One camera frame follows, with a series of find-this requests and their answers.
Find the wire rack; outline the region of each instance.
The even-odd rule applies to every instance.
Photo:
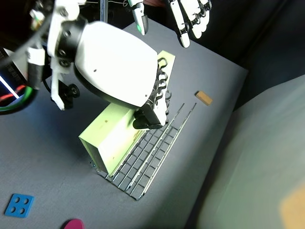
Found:
[[[158,130],[146,131],[112,177],[96,168],[98,174],[135,200],[143,197],[196,104],[194,104],[184,121],[177,128],[174,121],[183,106],[184,104],[168,125]]]

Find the blue square with holes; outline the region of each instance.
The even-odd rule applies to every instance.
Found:
[[[29,214],[33,201],[34,197],[32,196],[13,194],[4,214],[6,216],[26,218]]]

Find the small brown block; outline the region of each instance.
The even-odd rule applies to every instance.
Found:
[[[211,105],[211,103],[213,102],[213,99],[211,99],[206,93],[202,91],[197,92],[196,97],[207,106]]]

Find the green cable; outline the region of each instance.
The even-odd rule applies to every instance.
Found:
[[[4,112],[4,111],[11,111],[11,110],[15,110],[15,109],[20,108],[21,106],[23,106],[27,102],[27,100],[30,98],[32,93],[33,93],[33,88],[27,86],[25,88],[25,92],[24,92],[24,95],[23,95],[22,99],[20,99],[20,101],[17,102],[16,104],[14,104],[14,105],[6,106],[6,107],[0,107],[0,113]]]

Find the robotic hand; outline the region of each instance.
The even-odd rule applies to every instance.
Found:
[[[144,15],[142,0],[130,0],[133,16],[137,28],[142,35],[148,31],[147,16]],[[210,19],[212,4],[210,0],[164,0],[167,11],[172,14],[176,22],[175,32],[180,44],[190,46],[188,32],[199,39],[205,32]]]
[[[135,4],[134,15],[145,25],[141,4]],[[74,63],[77,78],[88,90],[136,110],[134,128],[164,126],[170,97],[169,79],[162,71],[166,61],[160,60],[165,64],[159,67],[157,52],[146,43],[101,21],[88,24],[79,12],[77,0],[55,1],[47,41],[52,100],[61,110],[71,107],[63,74]]]

